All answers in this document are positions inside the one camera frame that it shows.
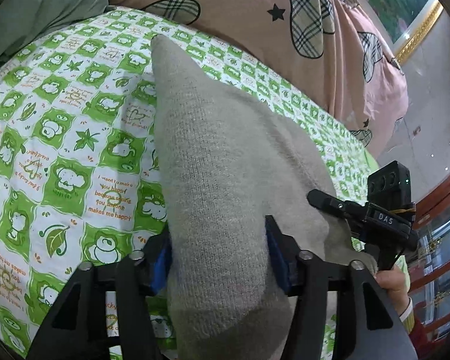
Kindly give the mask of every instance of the finger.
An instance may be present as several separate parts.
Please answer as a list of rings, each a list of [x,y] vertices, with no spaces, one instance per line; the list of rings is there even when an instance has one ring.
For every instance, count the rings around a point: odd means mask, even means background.
[[[406,286],[405,274],[399,269],[378,271],[376,280],[384,290],[400,291]]]

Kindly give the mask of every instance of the screw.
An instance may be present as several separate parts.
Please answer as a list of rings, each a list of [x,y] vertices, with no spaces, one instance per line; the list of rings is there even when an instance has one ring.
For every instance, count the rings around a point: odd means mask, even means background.
[[[80,269],[81,271],[88,271],[93,267],[93,264],[90,261],[84,261],[81,262],[80,265],[78,266],[78,269]]]
[[[302,260],[311,260],[313,258],[313,254],[309,252],[308,250],[301,250],[298,256]]]
[[[144,253],[141,250],[134,250],[128,255],[133,261],[140,260],[144,257]]]
[[[354,259],[354,261],[352,261],[350,265],[356,271],[361,271],[362,269],[365,269],[365,264],[363,264],[363,262],[361,262],[359,259]]]

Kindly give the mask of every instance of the black star print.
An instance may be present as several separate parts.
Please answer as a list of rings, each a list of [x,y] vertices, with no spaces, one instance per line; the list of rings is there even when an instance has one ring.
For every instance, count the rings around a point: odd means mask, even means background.
[[[280,9],[277,7],[277,4],[274,4],[274,9],[269,9],[267,12],[271,14],[271,21],[275,21],[277,19],[284,20],[285,9]]]

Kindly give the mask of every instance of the sleeve cuff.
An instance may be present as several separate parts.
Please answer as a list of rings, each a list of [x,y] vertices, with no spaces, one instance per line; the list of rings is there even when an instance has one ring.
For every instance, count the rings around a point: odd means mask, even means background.
[[[405,327],[405,330],[407,334],[410,334],[415,326],[415,317],[413,315],[413,302],[411,298],[408,298],[408,307],[403,312],[402,315],[400,315],[400,321],[402,321],[403,326]]]

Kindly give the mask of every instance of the plaid heart pattern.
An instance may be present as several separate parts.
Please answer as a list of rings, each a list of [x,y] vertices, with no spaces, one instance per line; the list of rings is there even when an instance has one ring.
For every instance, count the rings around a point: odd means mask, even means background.
[[[375,34],[370,32],[359,32],[358,36],[362,43],[363,56],[363,77],[369,83],[373,77],[375,64],[383,58],[382,45]]]
[[[362,143],[363,147],[367,147],[373,137],[373,134],[370,130],[354,130],[350,132]]]
[[[142,8],[142,11],[190,25],[200,17],[201,9],[195,0],[159,0]]]
[[[290,0],[290,35],[301,56],[320,58],[324,33],[335,33],[334,8],[329,0]]]

